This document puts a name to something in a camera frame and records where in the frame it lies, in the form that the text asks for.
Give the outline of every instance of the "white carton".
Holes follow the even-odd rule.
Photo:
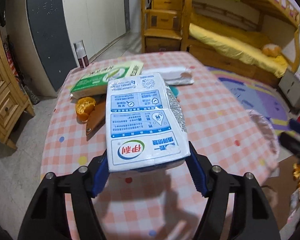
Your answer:
[[[106,144],[110,172],[169,169],[190,155],[179,103],[158,73],[109,81]]]

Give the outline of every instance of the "checkered tablecloth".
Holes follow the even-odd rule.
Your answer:
[[[68,74],[58,96],[42,157],[41,176],[72,173],[106,149],[105,127],[90,140],[85,124],[77,122],[75,100],[69,90],[90,71],[128,60],[140,60],[144,68],[186,66],[193,69],[194,84],[179,86],[188,138],[197,152],[227,172],[252,172],[262,184],[276,166],[274,154],[246,111],[199,61],[187,52],[160,52],[105,60]],[[110,175],[105,189],[93,200],[98,219],[108,240],[191,239],[207,199],[195,190],[186,164],[167,171],[120,179]],[[79,239],[71,197],[66,195],[69,227]],[[233,208],[229,198],[228,214]]]

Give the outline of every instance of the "red dot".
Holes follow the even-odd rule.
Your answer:
[[[126,183],[131,183],[132,182],[132,178],[126,178]]]

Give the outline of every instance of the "yellow blanket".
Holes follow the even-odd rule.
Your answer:
[[[259,48],[271,42],[263,33],[247,32],[195,14],[191,16],[191,22],[190,35],[226,57],[256,65],[278,78],[283,76],[288,67],[282,55],[274,58],[261,52]]]

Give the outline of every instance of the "tile floor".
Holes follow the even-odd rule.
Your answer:
[[[138,54],[140,51],[140,35],[128,33],[95,61]],[[23,216],[40,182],[42,151],[56,102],[56,98],[41,98],[41,102],[34,106],[34,118],[27,113],[22,114],[19,127],[11,135],[12,140],[17,142],[17,151],[0,143],[0,225],[13,239],[17,239]],[[282,150],[279,160],[289,156],[289,152]],[[288,239],[292,232],[292,225],[284,228],[282,239]]]

